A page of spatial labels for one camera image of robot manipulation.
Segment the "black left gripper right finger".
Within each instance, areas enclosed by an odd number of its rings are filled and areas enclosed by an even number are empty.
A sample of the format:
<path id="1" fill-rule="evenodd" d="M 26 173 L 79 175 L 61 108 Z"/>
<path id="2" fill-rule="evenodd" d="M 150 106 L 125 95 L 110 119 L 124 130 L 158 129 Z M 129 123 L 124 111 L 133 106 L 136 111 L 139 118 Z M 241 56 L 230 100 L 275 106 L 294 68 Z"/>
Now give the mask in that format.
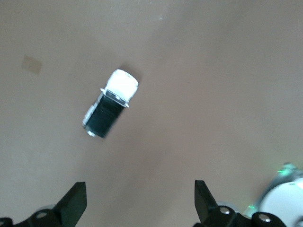
<path id="1" fill-rule="evenodd" d="M 200 222 L 195 227 L 284 227 L 277 216 L 256 212 L 247 218 L 232 208 L 219 206 L 209 191 L 205 181 L 195 181 L 195 208 Z"/>

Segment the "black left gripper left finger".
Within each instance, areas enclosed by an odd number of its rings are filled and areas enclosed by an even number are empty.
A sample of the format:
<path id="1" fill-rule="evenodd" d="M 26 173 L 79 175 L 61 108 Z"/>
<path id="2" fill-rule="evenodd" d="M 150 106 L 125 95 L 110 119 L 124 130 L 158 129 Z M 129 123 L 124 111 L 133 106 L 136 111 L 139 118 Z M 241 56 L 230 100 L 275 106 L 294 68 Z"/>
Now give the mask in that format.
<path id="1" fill-rule="evenodd" d="M 52 209 L 42 209 L 26 220 L 14 224 L 11 218 L 1 218 L 2 227 L 74 227 L 87 207 L 85 182 L 77 182 Z"/>

